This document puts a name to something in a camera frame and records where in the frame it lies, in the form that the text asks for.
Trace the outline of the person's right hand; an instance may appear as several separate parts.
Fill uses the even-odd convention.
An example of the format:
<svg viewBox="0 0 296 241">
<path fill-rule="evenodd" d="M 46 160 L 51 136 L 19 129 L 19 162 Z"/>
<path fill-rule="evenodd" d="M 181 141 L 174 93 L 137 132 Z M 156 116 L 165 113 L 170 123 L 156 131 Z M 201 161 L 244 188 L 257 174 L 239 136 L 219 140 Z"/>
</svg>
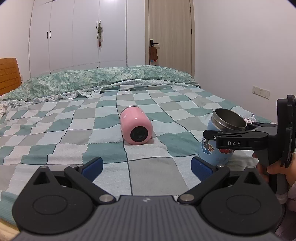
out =
<svg viewBox="0 0 296 241">
<path fill-rule="evenodd" d="M 280 164 L 281 162 L 277 161 L 267 168 L 264 168 L 261 164 L 257 163 L 256 168 L 266 182 L 269 182 L 269 177 L 271 175 L 283 174 L 287 179 L 287 183 L 292 186 L 296 181 L 295 153 L 292 155 L 292 162 L 288 168 Z"/>
</svg>

